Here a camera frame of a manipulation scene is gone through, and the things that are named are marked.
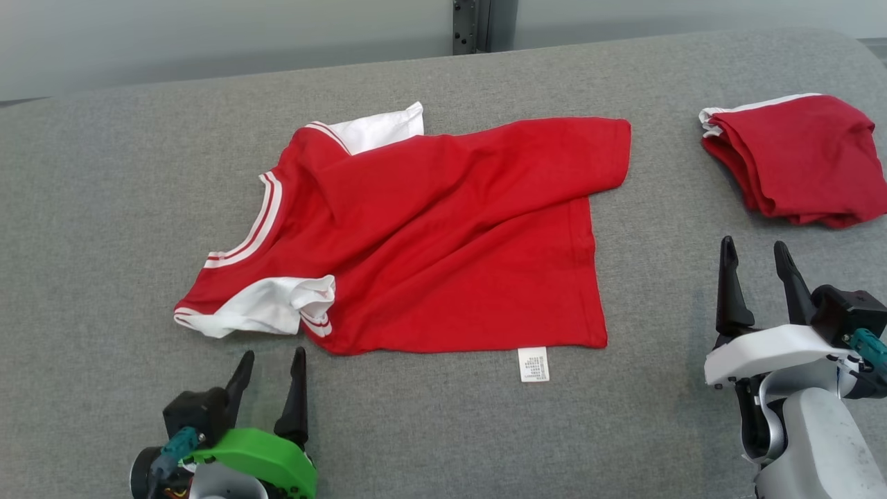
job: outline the white wall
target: white wall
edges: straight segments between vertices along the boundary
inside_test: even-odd
[[[887,37],[887,0],[518,0],[515,49],[716,29],[812,26]]]
[[[0,101],[451,53],[448,0],[0,0]]]

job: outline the clothing label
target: clothing label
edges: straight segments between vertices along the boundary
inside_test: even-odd
[[[521,381],[524,383],[548,381],[548,353],[544,346],[518,348],[517,361],[521,364]]]

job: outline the red fabric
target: red fabric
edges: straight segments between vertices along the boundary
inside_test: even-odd
[[[703,146],[733,173],[749,210],[834,228],[887,213],[875,124],[842,100],[803,97],[710,123],[724,132]]]
[[[332,274],[330,352],[607,344],[588,194],[618,187],[631,127],[552,118],[350,155],[302,128],[272,172],[258,251],[204,268],[177,305],[213,313],[265,277]]]

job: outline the green plastic part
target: green plastic part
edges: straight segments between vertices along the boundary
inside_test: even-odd
[[[218,461],[286,490],[294,499],[314,499],[318,471],[293,442],[256,428],[229,430],[213,448],[195,450],[195,463]]]
[[[853,331],[850,347],[859,352],[862,358],[871,362],[873,366],[880,366],[887,362],[887,345],[884,345],[868,329],[860,328]]]

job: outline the gray fabric surface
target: gray fabric surface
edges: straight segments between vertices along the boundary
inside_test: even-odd
[[[812,286],[887,298],[887,218],[835,232],[750,215],[699,145],[702,107],[803,91],[887,124],[875,56],[807,29],[158,84],[0,110],[2,495],[128,496],[131,460],[163,442],[162,407],[223,384],[247,348],[256,366],[239,425],[270,430],[305,345],[321,497],[750,497],[734,397],[703,385],[720,238],[736,239],[760,325],[787,319],[777,239]],[[628,179],[591,202],[609,348],[549,349],[552,381],[521,384],[516,352],[335,358],[306,337],[213,340],[173,323],[206,254],[248,231],[256,176],[296,127],[417,99],[429,134],[554,115],[631,121]],[[887,467],[887,406],[849,405]]]

